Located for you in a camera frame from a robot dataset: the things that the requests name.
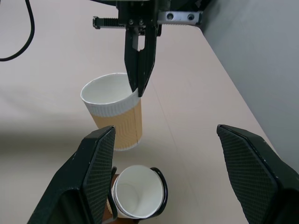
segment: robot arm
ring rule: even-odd
[[[115,6],[118,18],[93,17],[93,27],[124,28],[125,65],[132,91],[141,97],[155,64],[157,36],[163,24],[198,26],[210,0],[93,0]],[[138,51],[138,36],[145,36],[144,49]]]

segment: table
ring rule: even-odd
[[[7,54],[28,36],[25,9],[8,2],[0,14],[9,40],[0,49]],[[0,223],[25,223],[54,173],[96,128],[81,102],[82,87],[125,71],[124,30],[91,24],[92,16],[111,17],[116,9],[82,0],[33,0],[32,9],[32,45],[0,65]],[[15,23],[19,35],[10,33]],[[216,127],[244,128],[269,141],[198,28],[163,26],[142,116],[140,145],[113,159],[118,173],[142,164],[159,168],[167,180],[164,213],[141,223],[246,224]]]

